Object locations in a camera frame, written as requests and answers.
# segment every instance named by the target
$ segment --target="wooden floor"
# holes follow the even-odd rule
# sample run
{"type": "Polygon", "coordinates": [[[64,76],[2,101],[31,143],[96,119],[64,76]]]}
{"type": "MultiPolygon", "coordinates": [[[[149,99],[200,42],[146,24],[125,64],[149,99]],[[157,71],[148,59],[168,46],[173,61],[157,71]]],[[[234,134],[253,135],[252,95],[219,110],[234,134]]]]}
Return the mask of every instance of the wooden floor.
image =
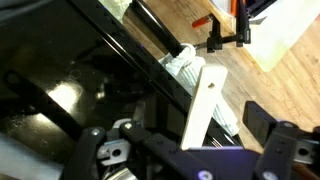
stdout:
{"type": "MultiPolygon", "coordinates": [[[[209,25],[196,30],[191,27],[195,19],[208,14],[195,1],[146,2],[181,43],[197,44],[208,37],[209,25]]],[[[247,148],[261,150],[241,123],[247,100],[256,101],[275,118],[289,120],[301,129],[312,131],[314,126],[320,126],[319,30],[318,17],[276,68],[267,73],[261,72],[243,50],[235,48],[234,44],[228,44],[224,50],[214,54],[207,54],[205,49],[198,52],[207,63],[218,63],[228,68],[223,96],[239,119],[240,136],[247,148]]]]}

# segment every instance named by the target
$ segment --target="reflective black surface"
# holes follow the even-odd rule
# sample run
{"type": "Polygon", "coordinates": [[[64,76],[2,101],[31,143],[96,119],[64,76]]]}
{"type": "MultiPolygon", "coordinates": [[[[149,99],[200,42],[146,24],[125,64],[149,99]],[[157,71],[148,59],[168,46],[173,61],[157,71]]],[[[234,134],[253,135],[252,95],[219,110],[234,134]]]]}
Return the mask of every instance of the reflective black surface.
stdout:
{"type": "MultiPolygon", "coordinates": [[[[82,128],[108,130],[132,117],[136,101],[144,99],[147,127],[182,135],[191,96],[98,1],[54,0],[0,24],[1,79],[9,70],[21,74],[82,128]]],[[[48,119],[59,112],[41,113],[46,108],[32,106],[35,92],[20,92],[36,102],[0,82],[0,131],[64,163],[75,141],[48,119]]]]}
{"type": "MultiPolygon", "coordinates": [[[[90,24],[60,0],[0,27],[1,77],[10,69],[47,92],[83,127],[100,125],[108,129],[113,121],[131,117],[134,101],[111,95],[127,82],[137,87],[143,84],[90,24]],[[95,48],[83,55],[91,47],[95,48]]],[[[146,86],[144,91],[153,91],[146,86]]],[[[24,103],[0,83],[0,131],[53,160],[64,161],[74,141],[24,103]]]]}

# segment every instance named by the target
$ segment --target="black metal bar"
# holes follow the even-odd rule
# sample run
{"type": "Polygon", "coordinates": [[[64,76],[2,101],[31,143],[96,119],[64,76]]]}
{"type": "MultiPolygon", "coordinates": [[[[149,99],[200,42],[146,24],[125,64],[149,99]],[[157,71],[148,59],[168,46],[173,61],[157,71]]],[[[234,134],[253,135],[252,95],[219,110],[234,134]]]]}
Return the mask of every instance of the black metal bar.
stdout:
{"type": "Polygon", "coordinates": [[[121,125],[120,134],[137,147],[139,152],[137,161],[140,158],[150,156],[169,170],[169,174],[167,174],[169,179],[198,179],[199,171],[213,169],[210,165],[199,161],[191,153],[181,150],[175,142],[161,134],[151,134],[145,129],[136,128],[134,124],[131,126],[121,125]]]}
{"type": "Polygon", "coordinates": [[[277,121],[254,101],[247,101],[243,112],[243,123],[264,146],[276,127],[277,121]]]}
{"type": "Polygon", "coordinates": [[[247,11],[242,1],[238,1],[237,4],[237,47],[242,47],[242,43],[251,43],[251,30],[247,11]]]}
{"type": "Polygon", "coordinates": [[[237,40],[237,36],[227,36],[222,38],[222,43],[229,43],[237,40]]]}
{"type": "Polygon", "coordinates": [[[215,50],[222,49],[221,24],[215,16],[212,17],[212,30],[207,39],[207,52],[214,53],[215,50]]]}
{"type": "Polygon", "coordinates": [[[99,176],[93,171],[97,165],[96,156],[99,145],[106,138],[106,132],[101,127],[85,129],[79,139],[75,152],[64,168],[62,179],[88,179],[94,180],[99,176]]]}
{"type": "Polygon", "coordinates": [[[300,129],[290,122],[277,124],[256,164],[256,178],[267,179],[266,176],[273,176],[276,179],[291,179],[299,131],[300,129]]]}
{"type": "Polygon", "coordinates": [[[198,49],[207,48],[207,42],[196,44],[196,45],[194,45],[194,48],[197,49],[197,50],[198,49]]]}
{"type": "Polygon", "coordinates": [[[182,52],[183,47],[178,40],[143,1],[133,0],[130,4],[130,8],[154,33],[173,57],[178,56],[182,52]]]}
{"type": "Polygon", "coordinates": [[[45,115],[73,140],[78,140],[82,133],[82,127],[68,112],[48,96],[44,90],[14,70],[9,70],[5,73],[3,82],[11,91],[19,95],[24,102],[45,115]]]}
{"type": "Polygon", "coordinates": [[[247,12],[250,17],[255,17],[258,14],[260,14],[262,11],[267,9],[269,6],[271,6],[274,2],[277,0],[260,0],[253,4],[252,6],[247,7],[247,12]]]}
{"type": "Polygon", "coordinates": [[[161,96],[156,97],[156,127],[159,129],[167,128],[168,102],[161,96]]]}

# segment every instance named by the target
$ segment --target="hole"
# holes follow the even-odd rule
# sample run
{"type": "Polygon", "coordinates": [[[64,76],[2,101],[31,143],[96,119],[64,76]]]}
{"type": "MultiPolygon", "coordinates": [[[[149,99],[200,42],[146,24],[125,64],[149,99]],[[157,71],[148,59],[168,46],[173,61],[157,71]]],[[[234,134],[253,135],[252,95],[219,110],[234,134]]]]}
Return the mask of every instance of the hole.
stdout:
{"type": "Polygon", "coordinates": [[[114,157],[120,156],[120,154],[121,154],[120,149],[116,149],[116,150],[114,150],[114,151],[112,152],[112,156],[114,156],[114,157]]]}
{"type": "Polygon", "coordinates": [[[305,148],[300,148],[298,152],[301,156],[306,156],[309,154],[309,151],[306,150],[305,148]]]}
{"type": "Polygon", "coordinates": [[[214,88],[214,84],[213,83],[209,84],[208,88],[213,89],[214,88]]]}

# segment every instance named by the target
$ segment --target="machine part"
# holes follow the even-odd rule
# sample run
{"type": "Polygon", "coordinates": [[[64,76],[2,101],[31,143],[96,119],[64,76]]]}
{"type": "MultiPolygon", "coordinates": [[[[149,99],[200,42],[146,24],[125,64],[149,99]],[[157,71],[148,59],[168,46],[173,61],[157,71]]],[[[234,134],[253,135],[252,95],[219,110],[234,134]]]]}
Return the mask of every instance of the machine part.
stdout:
{"type": "Polygon", "coordinates": [[[108,177],[108,180],[137,180],[128,168],[124,168],[114,175],[108,177]]]}
{"type": "Polygon", "coordinates": [[[25,103],[45,115],[73,140],[78,140],[83,128],[44,90],[14,70],[5,73],[3,82],[11,91],[19,95],[25,103]]]}
{"type": "Polygon", "coordinates": [[[262,179],[266,170],[272,171],[279,179],[287,179],[291,176],[300,129],[293,124],[292,127],[287,125],[288,122],[285,121],[277,123],[268,138],[264,153],[255,167],[258,178],[262,179]]]}
{"type": "Polygon", "coordinates": [[[206,170],[198,172],[198,178],[200,180],[213,180],[212,174],[206,170]]]}
{"type": "Polygon", "coordinates": [[[106,142],[98,149],[97,159],[102,160],[104,166],[122,163],[127,160],[130,149],[131,145],[124,139],[106,142]]]}
{"type": "Polygon", "coordinates": [[[263,178],[265,180],[278,180],[277,175],[275,175],[273,172],[270,172],[270,171],[263,172],[263,178]]]}
{"type": "Polygon", "coordinates": [[[267,9],[277,0],[255,0],[254,3],[246,5],[247,15],[250,18],[258,16],[262,11],[267,9]]]}
{"type": "Polygon", "coordinates": [[[125,127],[126,129],[130,129],[130,128],[132,127],[132,124],[131,124],[131,123],[126,123],[126,124],[124,125],[124,127],[125,127]]]}
{"type": "Polygon", "coordinates": [[[173,57],[178,56],[182,52],[183,48],[178,40],[143,1],[133,0],[129,7],[153,32],[173,57]]]}
{"type": "Polygon", "coordinates": [[[161,134],[154,134],[143,141],[143,146],[152,154],[163,161],[165,167],[175,171],[175,177],[183,179],[197,179],[199,172],[206,169],[214,172],[211,166],[199,163],[198,159],[191,153],[185,152],[177,145],[161,134]]]}
{"type": "Polygon", "coordinates": [[[91,134],[94,136],[98,135],[99,133],[100,133],[99,129],[94,129],[91,131],[91,134]]]}
{"type": "Polygon", "coordinates": [[[294,160],[303,164],[313,164],[316,146],[319,146],[317,141],[298,141],[294,160]]]}
{"type": "Polygon", "coordinates": [[[146,110],[146,102],[143,99],[140,99],[136,103],[136,108],[133,113],[132,121],[140,124],[141,127],[144,127],[145,124],[145,110],[146,110]]]}
{"type": "Polygon", "coordinates": [[[0,172],[16,179],[58,180],[63,166],[0,133],[0,172]]]}
{"type": "Polygon", "coordinates": [[[243,123],[264,147],[278,121],[256,102],[247,101],[243,112],[243,123]]]}
{"type": "Polygon", "coordinates": [[[124,118],[124,119],[119,119],[117,120],[114,124],[112,128],[120,128],[120,125],[125,123],[125,122],[130,122],[131,119],[130,118],[124,118]]]}
{"type": "Polygon", "coordinates": [[[95,159],[97,148],[102,145],[105,136],[106,132],[101,127],[83,130],[75,152],[64,168],[63,179],[94,180],[99,176],[98,172],[94,171],[97,168],[95,159]]]}

